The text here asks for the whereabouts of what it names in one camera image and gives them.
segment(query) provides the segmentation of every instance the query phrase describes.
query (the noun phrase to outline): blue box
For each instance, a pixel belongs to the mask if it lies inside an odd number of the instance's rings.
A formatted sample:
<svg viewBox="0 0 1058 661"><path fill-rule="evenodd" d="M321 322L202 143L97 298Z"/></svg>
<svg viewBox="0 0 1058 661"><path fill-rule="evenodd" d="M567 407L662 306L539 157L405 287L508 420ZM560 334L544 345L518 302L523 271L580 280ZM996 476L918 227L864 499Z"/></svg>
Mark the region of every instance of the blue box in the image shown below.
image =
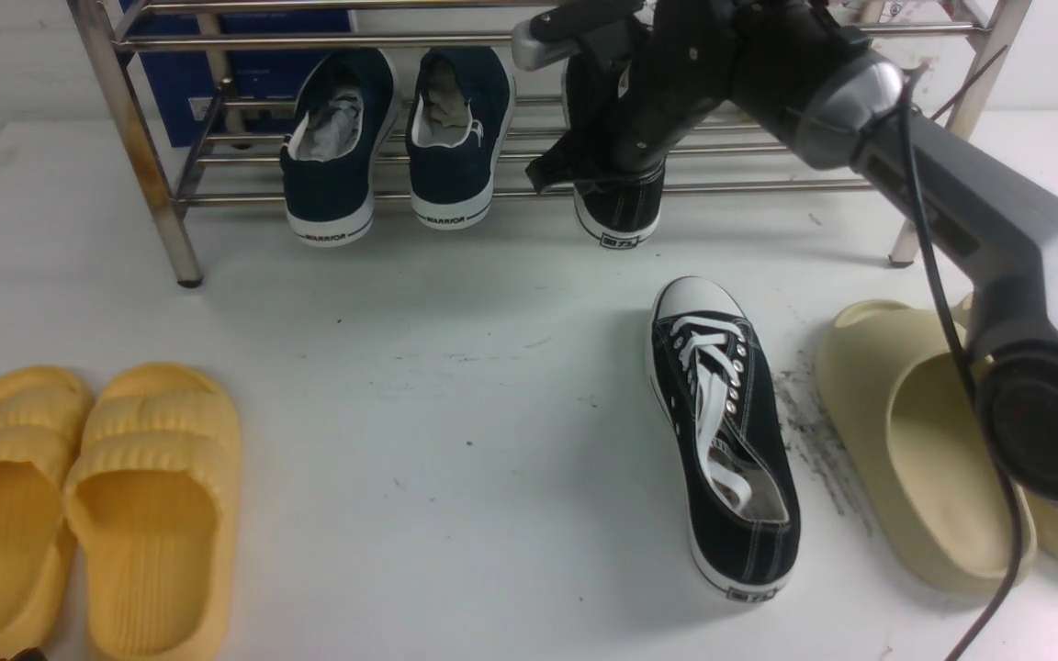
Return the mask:
<svg viewBox="0 0 1058 661"><path fill-rule="evenodd" d="M122 0L122 7L128 10L133 1ZM351 32L352 21L349 12L344 11L224 14L219 16L219 27L224 34ZM194 16L154 17L138 34L148 37L199 34L199 22ZM312 67L328 53L232 51L226 57L240 96L281 99L295 96ZM215 92L205 53L143 53L140 58L170 145L191 145L202 130L205 104ZM249 130L278 133L289 129L289 117L278 113L277 116L269 112L244 113L244 116Z"/></svg>

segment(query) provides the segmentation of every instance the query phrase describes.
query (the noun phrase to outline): white toe cap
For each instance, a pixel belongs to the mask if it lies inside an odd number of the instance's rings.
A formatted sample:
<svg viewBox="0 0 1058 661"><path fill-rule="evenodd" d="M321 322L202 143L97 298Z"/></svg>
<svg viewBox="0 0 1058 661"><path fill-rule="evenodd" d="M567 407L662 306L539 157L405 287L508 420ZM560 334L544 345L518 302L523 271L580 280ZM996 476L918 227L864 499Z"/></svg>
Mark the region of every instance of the white toe cap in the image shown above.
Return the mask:
<svg viewBox="0 0 1058 661"><path fill-rule="evenodd" d="M680 277L660 292L656 300L655 318L679 316L690 312L722 312L746 316L741 306L714 281L703 277Z"/></svg>

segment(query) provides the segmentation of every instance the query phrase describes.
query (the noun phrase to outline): black cable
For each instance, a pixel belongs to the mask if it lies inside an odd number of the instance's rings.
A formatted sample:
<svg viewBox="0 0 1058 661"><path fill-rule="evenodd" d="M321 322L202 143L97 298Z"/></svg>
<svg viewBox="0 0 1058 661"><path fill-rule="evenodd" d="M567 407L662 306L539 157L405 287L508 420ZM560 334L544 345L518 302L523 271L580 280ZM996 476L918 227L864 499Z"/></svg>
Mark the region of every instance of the black cable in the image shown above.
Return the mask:
<svg viewBox="0 0 1058 661"><path fill-rule="evenodd" d="M983 67L983 71L991 62L987 62L986 67ZM920 70L912 72L909 76L906 87L904 87L900 93L897 109L895 110L900 123L900 155L904 162L904 177L909 186L909 202L912 206L916 239L920 244L920 255L925 264L925 276L929 279L929 292L933 296L933 305L936 307L936 316L941 319L945 342L950 345L950 356L953 359L957 379L962 381L962 386L965 388L966 398L969 398L970 409L972 410L974 398L978 397L978 389L974 386L973 375L970 373L970 357L966 355L965 348L962 346L962 339L957 337L957 328L953 325L950 306L946 302L942 276L936 271L936 255L935 251L933 251L932 235L929 233L929 217L927 210L925 210L925 201L920 192L920 179L916 176L916 153L914 144L912 143L912 122L914 121L914 114L912 114L911 108L912 94L923 73L924 67ZM999 478L999 485L1003 490L1006 511L1011 519L1011 555L1007 562L1003 581L999 584L999 589L995 591L995 596L991 598L990 603L987 603L982 614L978 616L978 620L974 620L974 623L962 636L962 640L957 641L957 645L954 645L949 656L946 657L946 661L956 661L957 658L961 658L965 654L965 650L970 647L970 644L973 643L979 632L982 632L986 624L995 617L995 612L999 611L999 607L1003 605L1006 595L1010 594L1011 588L1015 587L1016 579L1020 573L1020 563L1023 561L1023 528L1021 528L1020 501L1018 501L1010 478L1003 473L998 463L993 465L995 474Z"/></svg>
<svg viewBox="0 0 1058 661"><path fill-rule="evenodd" d="M999 58L1002 58L1002 56L1006 53L1007 50L1010 50L1010 45L1003 45L1002 49L999 49L999 53L995 53L993 55L991 55L991 57L987 59L986 62L982 65L982 67L978 68L978 71L973 72L973 74L970 75L970 78L967 78L966 81L962 84L962 87L960 87L957 91L953 93L953 96L950 96L950 99L947 100L944 106L938 108L937 111L933 113L933 115L929 118L931 118L931 121L933 122L936 122L937 118L941 118L941 116L944 115L946 112L948 112L950 108L956 106L957 102L962 100L962 97L966 96L967 92L970 92L970 88L974 87L974 84L978 82L978 80L981 79L983 75L986 75L987 71L990 71L990 67L995 67L995 62L999 61Z"/></svg>

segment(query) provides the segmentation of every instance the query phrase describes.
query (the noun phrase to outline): robotic arm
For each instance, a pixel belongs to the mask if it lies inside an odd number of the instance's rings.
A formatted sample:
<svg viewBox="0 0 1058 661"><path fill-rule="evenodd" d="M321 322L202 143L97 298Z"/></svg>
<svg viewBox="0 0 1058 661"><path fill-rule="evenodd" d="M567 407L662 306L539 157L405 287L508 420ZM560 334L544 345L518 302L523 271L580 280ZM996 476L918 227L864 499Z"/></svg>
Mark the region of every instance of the robotic arm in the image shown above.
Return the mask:
<svg viewBox="0 0 1058 661"><path fill-rule="evenodd" d="M647 176L711 110L733 100L816 169L852 167L910 218L900 122L911 122L933 242L974 283L967 351L987 446L1016 481L1058 504L1058 198L914 110L906 74L825 1L574 0L517 25L526 70L581 54L630 85L573 126L528 175L533 187L613 189Z"/></svg>

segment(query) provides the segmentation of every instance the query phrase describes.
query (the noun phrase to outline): metal rod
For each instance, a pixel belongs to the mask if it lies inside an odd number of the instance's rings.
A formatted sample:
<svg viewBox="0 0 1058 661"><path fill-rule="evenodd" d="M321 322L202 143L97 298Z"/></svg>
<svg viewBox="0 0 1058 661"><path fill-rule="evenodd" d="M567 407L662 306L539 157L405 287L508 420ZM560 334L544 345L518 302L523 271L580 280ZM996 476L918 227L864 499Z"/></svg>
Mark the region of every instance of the metal rod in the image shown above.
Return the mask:
<svg viewBox="0 0 1058 661"><path fill-rule="evenodd" d="M509 140L558 140L566 133L565 129L509 129ZM747 134L763 133L761 126L752 122L718 122L718 124L701 124L693 129L694 134ZM400 143L407 139L405 129L396 129L390 134L391 143ZM284 133L230 133L206 135L207 143L214 145L278 145L285 140Z"/></svg>
<svg viewBox="0 0 1058 661"><path fill-rule="evenodd" d="M669 184L664 196L727 196L735 192L857 192L871 191L873 187L861 179L820 179L810 181L737 181L729 184ZM551 188L534 192L532 188L511 188L494 191L492 197L503 200L534 200L539 198L569 198L569 187ZM407 191L379 191L375 200L409 200ZM285 201L282 192L226 192L190 196L179 200L187 206L278 205Z"/></svg>
<svg viewBox="0 0 1058 661"><path fill-rule="evenodd" d="M156 14L236 14L310 10L477 10L484 7L553 7L543 0L179 0L156 1Z"/></svg>
<svg viewBox="0 0 1058 661"><path fill-rule="evenodd" d="M972 37L983 33L969 21L937 24L862 24L877 38ZM457 32L390 34L222 34L180 37L130 37L115 43L117 51L138 53L164 51L302 51L312 49L427 49L434 45L508 45L508 32Z"/></svg>
<svg viewBox="0 0 1058 661"><path fill-rule="evenodd" d="M203 142L211 145L276 145L285 142L284 133L231 133L206 135Z"/></svg>
<svg viewBox="0 0 1058 661"><path fill-rule="evenodd" d="M403 105L411 108L411 99L403 100ZM517 108L547 108L547 106L561 106L562 96L559 94L542 94L517 96ZM238 108L247 112L257 112L257 110L291 110L296 108L296 99L227 99L227 108Z"/></svg>
<svg viewBox="0 0 1058 661"><path fill-rule="evenodd" d="M182 172L179 176L178 185L174 188L174 199L181 200L188 198L198 190L202 183L202 168L198 167L199 159L209 157L215 148L215 142L206 137L211 136L211 131L215 129L215 123L219 121L219 115L223 113L223 92L217 89L215 95L211 97L211 106L206 109L206 116L202 118L202 133L190 145L190 150L185 155L185 163L182 164Z"/></svg>
<svg viewBox="0 0 1058 661"><path fill-rule="evenodd" d="M675 147L671 157L759 157L786 153L781 143L756 143L755 145L701 145ZM500 163L528 163L541 155L540 149L505 149L500 151ZM378 154L377 164L407 164L407 154ZM276 166L280 164L278 154L214 154L200 157L198 167Z"/></svg>
<svg viewBox="0 0 1058 661"><path fill-rule="evenodd" d="M324 49L428 49L434 45L508 45L507 32L395 34L224 34L221 37L129 37L118 51L306 51Z"/></svg>
<svg viewBox="0 0 1058 661"><path fill-rule="evenodd" d="M990 61L999 51L1006 49L1007 52L999 56L999 59L991 65L990 70L983 73L982 78L970 87L962 100L953 106L950 121L945 127L954 135L969 140L973 133L974 126L978 126L979 118L982 117L983 110L986 110L986 102L990 99L995 84L999 80L999 73L1003 71L1006 56L1010 54L1011 45L1020 34L1020 26L1023 18L1027 16L1027 10L1032 8L1032 0L999 0L995 5L995 14L990 18L990 25L984 40L974 40L970 43L974 45L978 54L974 55L973 63L970 63L970 71L966 78L974 75L981 70L983 65ZM889 253L889 262L894 267L907 267L916 259L916 252L919 251L919 243L916 242L916 229L912 226L912 221L906 219L900 226L900 233L893 244L893 251Z"/></svg>
<svg viewBox="0 0 1058 661"><path fill-rule="evenodd" d="M184 215L174 204L169 183L149 133L146 117L135 100L133 80L122 60L113 52L113 24L101 0L67 0L68 10L84 41L88 61L92 63L96 82L105 95L105 105L121 134L129 163L142 195L149 206L154 227L165 247L179 284L197 288L202 283L202 269L194 254L190 237L182 225Z"/></svg>
<svg viewBox="0 0 1058 661"><path fill-rule="evenodd" d="M935 24L857 24L870 37L974 37L984 31L970 21L936 22Z"/></svg>
<svg viewBox="0 0 1058 661"><path fill-rule="evenodd" d="M152 12L149 11L150 1L135 0L135 3L130 4L129 11L125 12L121 21L117 21L116 34L123 36L133 33L140 25L149 20L152 17Z"/></svg>

